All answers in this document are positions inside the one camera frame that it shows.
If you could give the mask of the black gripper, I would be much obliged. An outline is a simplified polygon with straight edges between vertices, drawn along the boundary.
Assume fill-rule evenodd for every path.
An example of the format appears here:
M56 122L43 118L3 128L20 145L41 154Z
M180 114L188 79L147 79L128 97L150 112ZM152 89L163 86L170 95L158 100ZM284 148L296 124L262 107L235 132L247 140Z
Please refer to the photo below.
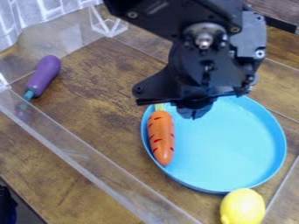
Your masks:
M248 94L258 81L259 60L234 52L227 47L202 51L175 43L163 70L132 87L136 104L170 102L183 118L198 119L219 97Z

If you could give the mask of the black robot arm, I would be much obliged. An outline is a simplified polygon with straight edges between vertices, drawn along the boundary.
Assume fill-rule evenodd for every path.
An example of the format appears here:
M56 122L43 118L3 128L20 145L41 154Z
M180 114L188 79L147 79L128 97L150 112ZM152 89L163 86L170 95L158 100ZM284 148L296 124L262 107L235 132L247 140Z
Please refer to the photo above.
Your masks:
M226 96L258 83L267 22L244 0L103 0L108 12L172 42L160 72L132 87L139 105L171 103L198 119Z

